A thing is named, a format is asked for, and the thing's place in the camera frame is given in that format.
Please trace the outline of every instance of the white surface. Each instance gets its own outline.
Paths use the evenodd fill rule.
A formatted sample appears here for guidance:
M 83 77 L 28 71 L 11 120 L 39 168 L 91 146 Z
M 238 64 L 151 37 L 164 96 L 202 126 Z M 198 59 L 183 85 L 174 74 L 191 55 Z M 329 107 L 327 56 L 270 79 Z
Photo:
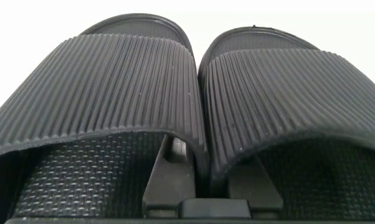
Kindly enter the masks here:
M 375 1 L 221 2 L 0 1 L 0 106 L 61 41 L 111 16 L 132 12 L 157 14 L 179 24 L 197 64 L 219 34 L 255 24 L 342 55 L 375 83 Z

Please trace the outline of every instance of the black rubber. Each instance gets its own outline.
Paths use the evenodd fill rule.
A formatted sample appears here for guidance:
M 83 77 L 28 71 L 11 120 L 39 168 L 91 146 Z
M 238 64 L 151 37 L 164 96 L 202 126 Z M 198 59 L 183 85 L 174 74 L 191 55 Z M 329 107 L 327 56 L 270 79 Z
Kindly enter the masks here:
M 205 75 L 210 61 L 223 53 L 249 49 L 318 49 L 309 42 L 287 32 L 268 27 L 240 27 L 219 35 L 204 54 L 199 79 Z
M 208 176 L 203 124 L 196 66 L 179 42 L 121 34 L 66 40 L 0 108 L 2 162 L 21 151 L 19 166 L 0 167 L 5 214 L 142 218 L 165 134 L 194 151 L 198 181 Z M 16 183 L 4 187 L 8 178 Z
M 169 133 L 208 171 L 195 65 L 181 44 L 81 35 L 60 44 L 0 108 L 0 154 L 124 132 Z
M 160 37 L 181 43 L 193 55 L 190 41 L 177 23 L 153 14 L 133 13 L 111 17 L 87 30 L 85 34 L 131 34 L 146 37 Z
M 246 29 L 257 28 L 226 32 L 239 40 L 226 53 L 213 50 L 228 35 L 217 38 L 199 72 L 213 195 L 258 154 L 283 198 L 280 219 L 375 220 L 375 84 L 296 37 L 280 44 Z

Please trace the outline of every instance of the ribbed strap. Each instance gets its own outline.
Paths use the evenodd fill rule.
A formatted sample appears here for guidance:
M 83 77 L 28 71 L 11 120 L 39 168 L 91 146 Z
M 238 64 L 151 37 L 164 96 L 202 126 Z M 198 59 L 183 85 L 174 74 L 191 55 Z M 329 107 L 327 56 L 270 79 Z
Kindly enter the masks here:
M 0 154 L 124 132 L 168 133 L 208 155 L 194 60 L 173 40 L 80 35 L 60 44 L 0 108 Z
M 234 164 L 272 145 L 337 138 L 375 149 L 375 84 L 332 53 L 220 55 L 207 69 L 204 99 L 213 187 Z

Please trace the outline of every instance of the textured footbed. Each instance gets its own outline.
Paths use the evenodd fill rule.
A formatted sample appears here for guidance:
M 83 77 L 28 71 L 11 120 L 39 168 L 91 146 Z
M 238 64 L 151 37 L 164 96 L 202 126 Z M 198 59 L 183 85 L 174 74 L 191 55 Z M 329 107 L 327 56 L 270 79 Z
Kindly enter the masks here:
M 12 216 L 142 218 L 143 192 L 163 138 L 130 133 L 45 146 L 26 159 L 34 165 Z
M 282 220 L 375 221 L 375 153 L 312 139 L 260 152 L 284 200 Z

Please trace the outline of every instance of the black slide sandal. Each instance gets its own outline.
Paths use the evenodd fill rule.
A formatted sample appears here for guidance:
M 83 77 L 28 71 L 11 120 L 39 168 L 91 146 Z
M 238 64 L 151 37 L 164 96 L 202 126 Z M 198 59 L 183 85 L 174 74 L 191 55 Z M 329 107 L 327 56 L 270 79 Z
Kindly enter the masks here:
M 142 218 L 164 134 L 186 142 L 204 179 L 198 91 L 191 51 L 178 41 L 66 40 L 0 109 L 0 223 L 7 215 Z
M 228 175 L 255 155 L 277 190 L 272 193 L 283 199 L 283 208 L 267 218 L 375 220 L 375 85 L 345 59 L 311 44 L 247 47 L 255 37 L 245 44 L 241 34 L 241 45 L 226 43 L 228 52 L 219 54 L 217 43 L 228 40 L 217 38 L 199 69 L 212 193 L 240 198 L 231 187 L 243 182 Z M 252 189 L 260 183 L 252 182 Z M 258 194 L 246 193 L 246 199 Z

